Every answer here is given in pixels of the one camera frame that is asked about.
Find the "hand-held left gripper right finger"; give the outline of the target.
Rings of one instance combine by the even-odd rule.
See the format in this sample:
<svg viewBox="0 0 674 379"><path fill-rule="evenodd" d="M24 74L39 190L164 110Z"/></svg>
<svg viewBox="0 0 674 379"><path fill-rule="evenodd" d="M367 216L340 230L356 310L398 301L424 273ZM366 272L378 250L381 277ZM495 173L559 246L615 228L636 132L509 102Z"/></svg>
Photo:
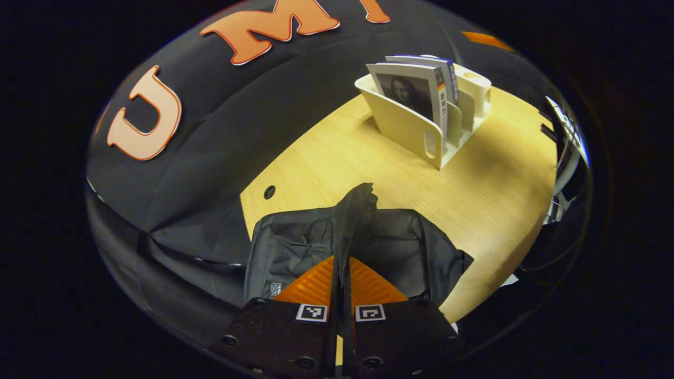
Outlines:
<svg viewBox="0 0 674 379"><path fill-rule="evenodd" d="M429 299L409 299L350 257L343 279L342 375L347 378L446 378L464 340Z"/></svg>

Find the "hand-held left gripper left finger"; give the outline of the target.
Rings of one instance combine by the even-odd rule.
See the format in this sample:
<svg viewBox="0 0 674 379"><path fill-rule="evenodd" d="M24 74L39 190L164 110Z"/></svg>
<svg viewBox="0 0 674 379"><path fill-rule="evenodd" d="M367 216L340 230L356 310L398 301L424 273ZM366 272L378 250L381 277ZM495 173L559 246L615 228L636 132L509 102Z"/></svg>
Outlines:
<svg viewBox="0 0 674 379"><path fill-rule="evenodd" d="M251 299L210 343L210 352L251 376L334 377L334 270L329 256L276 297Z"/></svg>

